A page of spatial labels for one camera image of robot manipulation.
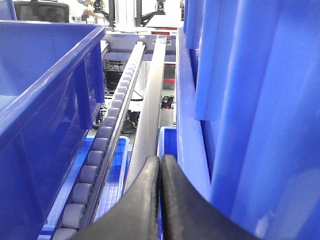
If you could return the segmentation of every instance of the aluminum rail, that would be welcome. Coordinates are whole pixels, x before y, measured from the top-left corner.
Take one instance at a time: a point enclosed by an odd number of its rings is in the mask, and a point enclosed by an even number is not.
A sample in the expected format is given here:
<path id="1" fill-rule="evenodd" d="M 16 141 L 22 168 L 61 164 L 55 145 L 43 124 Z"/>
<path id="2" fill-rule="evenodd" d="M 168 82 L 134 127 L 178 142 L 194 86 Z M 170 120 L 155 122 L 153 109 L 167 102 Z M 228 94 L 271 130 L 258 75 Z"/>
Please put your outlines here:
<path id="1" fill-rule="evenodd" d="M 127 191 L 138 176 L 147 157 L 156 155 L 166 46 L 167 36 L 159 35 L 155 42 L 125 191 Z"/>
<path id="2" fill-rule="evenodd" d="M 111 166 L 112 159 L 114 157 L 114 153 L 115 153 L 115 150 L 117 147 L 117 142 L 119 140 L 119 136 L 120 136 L 121 129 L 123 126 L 123 122 L 125 120 L 127 110 L 129 107 L 129 103 L 131 100 L 131 96 L 134 91 L 136 81 L 138 79 L 140 67 L 141 67 L 141 64 L 143 61 L 143 57 L 144 57 L 144 50 L 145 50 L 145 45 L 142 42 L 137 42 L 133 51 L 132 51 L 132 54 L 129 58 L 128 63 L 130 62 L 130 59 L 135 59 L 133 61 L 135 64 L 134 71 L 131 75 L 132 76 L 131 81 L 129 83 L 125 98 L 124 98 L 122 106 L 120 108 L 119 115 L 116 120 L 113 133 L 110 137 L 109 144 L 108 144 L 108 147 L 107 147 L 105 155 L 104 155 L 104 160 L 101 164 L 100 172 L 99 172 L 99 174 L 96 178 L 95 184 L 93 186 L 93 192 L 92 192 L 90 199 L 88 201 L 88 204 L 86 206 L 85 216 L 83 217 L 83 219 L 81 221 L 81 225 L 80 225 L 81 229 L 86 228 L 95 219 L 96 211 L 97 211 L 97 208 L 99 205 L 99 199 L 101 198 L 104 183 L 106 182 L 106 179 L 109 174 L 110 166 Z M 121 78 L 124 77 L 126 72 L 132 71 L 132 68 L 130 68 L 130 67 L 131 66 L 129 64 L 126 65 Z"/>

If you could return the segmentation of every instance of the black electrical device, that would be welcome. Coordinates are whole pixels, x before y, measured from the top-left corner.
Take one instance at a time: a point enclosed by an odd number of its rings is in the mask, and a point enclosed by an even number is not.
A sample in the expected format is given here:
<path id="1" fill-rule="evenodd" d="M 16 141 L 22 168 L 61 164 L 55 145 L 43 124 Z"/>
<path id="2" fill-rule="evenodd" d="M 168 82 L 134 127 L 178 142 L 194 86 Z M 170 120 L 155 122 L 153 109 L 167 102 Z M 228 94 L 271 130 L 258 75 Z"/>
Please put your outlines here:
<path id="1" fill-rule="evenodd" d="M 116 90 L 123 71 L 105 71 L 106 87 L 110 90 Z"/>
<path id="2" fill-rule="evenodd" d="M 174 96 L 164 96 L 161 100 L 161 108 L 170 109 L 171 104 L 174 102 Z"/>

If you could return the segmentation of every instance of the gray roller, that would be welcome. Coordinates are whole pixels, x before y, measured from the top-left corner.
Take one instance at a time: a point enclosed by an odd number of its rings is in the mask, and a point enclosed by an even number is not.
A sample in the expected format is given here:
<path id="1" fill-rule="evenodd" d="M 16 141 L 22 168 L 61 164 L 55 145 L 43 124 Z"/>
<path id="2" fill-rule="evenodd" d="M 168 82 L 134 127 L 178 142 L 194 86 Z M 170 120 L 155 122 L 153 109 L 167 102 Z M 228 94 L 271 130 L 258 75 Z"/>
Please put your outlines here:
<path id="1" fill-rule="evenodd" d="M 97 137 L 110 139 L 112 132 L 113 132 L 113 128 L 111 126 L 101 126 L 99 128 L 99 131 L 97 132 Z"/>
<path id="2" fill-rule="evenodd" d="M 86 206 L 83 204 L 68 204 L 63 211 L 62 226 L 69 229 L 78 229 L 85 212 Z"/>
<path id="3" fill-rule="evenodd" d="M 92 150 L 106 152 L 109 145 L 109 139 L 104 137 L 98 137 L 93 142 Z"/>
<path id="4" fill-rule="evenodd" d="M 117 122 L 117 118 L 114 116 L 107 116 L 102 121 L 103 127 L 111 127 L 114 128 Z"/>
<path id="5" fill-rule="evenodd" d="M 122 79 L 123 79 L 123 80 L 130 81 L 131 78 L 132 78 L 131 75 L 126 75 L 126 74 L 122 75 Z"/>
<path id="6" fill-rule="evenodd" d="M 101 162 L 104 159 L 104 155 L 105 154 L 103 151 L 92 150 L 88 153 L 86 164 L 89 166 L 92 165 L 92 166 L 99 167 L 101 165 Z"/>
<path id="7" fill-rule="evenodd" d="M 121 108 L 121 106 L 122 106 L 122 103 L 123 103 L 123 101 L 121 101 L 121 100 L 113 100 L 112 102 L 111 102 L 111 107 L 112 108 Z"/>
<path id="8" fill-rule="evenodd" d="M 108 109 L 108 117 L 118 117 L 120 109 L 117 107 L 111 107 Z"/>
<path id="9" fill-rule="evenodd" d="M 125 70 L 125 75 L 131 75 L 132 76 L 132 74 L 134 73 L 134 71 L 133 70 L 131 70 L 131 69 L 128 69 L 128 70 Z"/>
<path id="10" fill-rule="evenodd" d="M 129 65 L 127 65 L 127 68 L 126 68 L 126 69 L 133 72 L 133 71 L 135 70 L 135 68 L 136 68 L 135 63 L 136 63 L 136 61 L 130 62 Z"/>
<path id="11" fill-rule="evenodd" d="M 127 92 L 128 88 L 126 86 L 118 86 L 116 88 L 116 93 L 123 93 L 125 94 Z"/>
<path id="12" fill-rule="evenodd" d="M 87 205 L 93 188 L 90 183 L 77 183 L 72 192 L 72 202 Z"/>
<path id="13" fill-rule="evenodd" d="M 121 80 L 119 83 L 121 87 L 128 87 L 130 82 L 128 80 Z"/>
<path id="14" fill-rule="evenodd" d="M 126 95 L 122 92 L 117 92 L 114 94 L 114 100 L 125 100 Z"/>
<path id="15" fill-rule="evenodd" d="M 83 166 L 80 172 L 80 182 L 95 184 L 99 168 L 97 166 Z"/>
<path id="16" fill-rule="evenodd" d="M 68 240 L 77 233 L 73 228 L 59 228 L 55 231 L 52 240 Z"/>

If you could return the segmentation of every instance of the office chair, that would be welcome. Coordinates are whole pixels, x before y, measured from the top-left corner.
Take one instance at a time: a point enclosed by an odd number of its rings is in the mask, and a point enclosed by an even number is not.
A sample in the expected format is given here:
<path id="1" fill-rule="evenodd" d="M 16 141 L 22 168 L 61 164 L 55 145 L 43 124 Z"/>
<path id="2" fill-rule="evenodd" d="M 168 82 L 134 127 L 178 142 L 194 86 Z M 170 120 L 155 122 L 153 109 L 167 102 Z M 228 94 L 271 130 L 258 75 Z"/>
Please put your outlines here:
<path id="1" fill-rule="evenodd" d="M 69 6 L 65 3 L 31 0 L 13 4 L 17 20 L 69 23 Z"/>

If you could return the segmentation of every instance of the plastic bin wall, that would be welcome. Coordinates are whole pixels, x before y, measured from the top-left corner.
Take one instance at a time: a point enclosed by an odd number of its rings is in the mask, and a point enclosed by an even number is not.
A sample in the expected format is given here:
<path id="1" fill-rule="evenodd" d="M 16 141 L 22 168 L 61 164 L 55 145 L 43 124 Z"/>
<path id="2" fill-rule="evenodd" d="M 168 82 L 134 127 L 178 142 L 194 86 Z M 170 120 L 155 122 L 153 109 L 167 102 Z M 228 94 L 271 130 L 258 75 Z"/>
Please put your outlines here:
<path id="1" fill-rule="evenodd" d="M 128 156 L 129 145 L 130 139 L 128 137 L 119 137 L 94 221 L 97 221 L 106 214 L 122 197 L 127 179 L 126 168 L 128 168 L 130 164 L 130 158 Z"/>
<path id="2" fill-rule="evenodd" d="M 37 239 L 104 101 L 104 34 L 0 21 L 0 239 Z"/>
<path id="3" fill-rule="evenodd" d="M 191 60 L 211 203 L 263 239 L 320 239 L 320 1 L 205 0 L 203 12 Z"/>
<path id="4" fill-rule="evenodd" d="M 0 20 L 17 20 L 12 0 L 0 1 Z"/>
<path id="5" fill-rule="evenodd" d="M 185 2 L 184 26 L 186 34 L 186 47 L 190 49 L 190 58 L 194 84 L 197 84 L 199 48 L 201 32 L 203 31 L 203 14 L 205 1 L 188 0 Z"/>
<path id="6" fill-rule="evenodd" d="M 157 155 L 161 158 L 165 154 L 174 155 L 178 159 L 177 128 L 175 126 L 163 126 L 160 129 Z"/>

